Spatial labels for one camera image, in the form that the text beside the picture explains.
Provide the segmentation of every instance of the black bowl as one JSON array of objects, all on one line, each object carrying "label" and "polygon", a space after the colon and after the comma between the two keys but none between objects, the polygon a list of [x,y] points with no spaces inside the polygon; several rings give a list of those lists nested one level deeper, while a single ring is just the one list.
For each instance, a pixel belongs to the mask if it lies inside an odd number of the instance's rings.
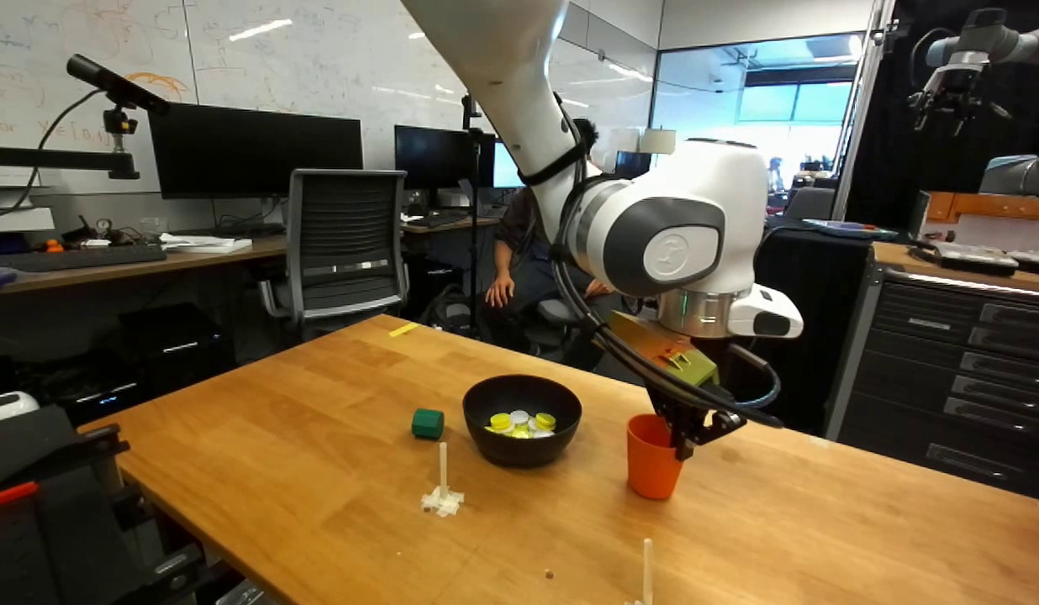
[{"label": "black bowl", "polygon": [[[552,412],[554,433],[532,439],[492,433],[492,416],[510,411]],[[581,424],[581,404],[572,390],[543,375],[492,375],[465,394],[465,424],[480,456],[488,456],[492,463],[543,467],[552,463],[564,449],[564,444],[572,444]]]}]

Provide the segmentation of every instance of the small green block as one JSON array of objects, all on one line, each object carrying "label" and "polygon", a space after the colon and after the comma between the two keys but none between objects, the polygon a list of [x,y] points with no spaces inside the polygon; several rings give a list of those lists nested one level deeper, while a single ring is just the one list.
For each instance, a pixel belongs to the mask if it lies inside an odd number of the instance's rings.
[{"label": "small green block", "polygon": [[445,433],[445,412],[418,405],[409,430],[418,439],[437,439]]}]

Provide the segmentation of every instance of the orange cup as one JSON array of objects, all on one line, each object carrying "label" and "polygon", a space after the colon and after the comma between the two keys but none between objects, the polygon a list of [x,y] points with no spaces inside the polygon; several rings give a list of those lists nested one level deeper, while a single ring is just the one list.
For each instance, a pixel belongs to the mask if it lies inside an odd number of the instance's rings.
[{"label": "orange cup", "polygon": [[683,470],[673,447],[673,428],[657,412],[624,424],[629,491],[649,500],[670,500]]}]

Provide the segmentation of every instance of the red object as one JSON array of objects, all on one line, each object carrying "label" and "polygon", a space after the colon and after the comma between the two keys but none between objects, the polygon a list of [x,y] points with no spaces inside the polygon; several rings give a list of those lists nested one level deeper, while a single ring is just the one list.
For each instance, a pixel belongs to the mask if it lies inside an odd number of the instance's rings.
[{"label": "red object", "polygon": [[673,428],[657,412],[639,412],[624,424],[624,439],[629,491],[649,500],[670,500],[683,470],[673,447]]},{"label": "red object", "polygon": [[42,485],[27,480],[27,485],[12,485],[7,491],[0,491],[0,512],[2,506],[17,506],[17,503],[27,503],[42,495]]}]

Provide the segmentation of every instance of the cabinet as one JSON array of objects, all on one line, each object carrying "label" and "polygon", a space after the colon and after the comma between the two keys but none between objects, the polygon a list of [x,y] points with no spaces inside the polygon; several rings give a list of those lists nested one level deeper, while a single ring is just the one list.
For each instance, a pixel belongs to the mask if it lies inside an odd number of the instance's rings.
[{"label": "cabinet", "polygon": [[827,433],[1039,495],[1039,290],[879,260]]}]

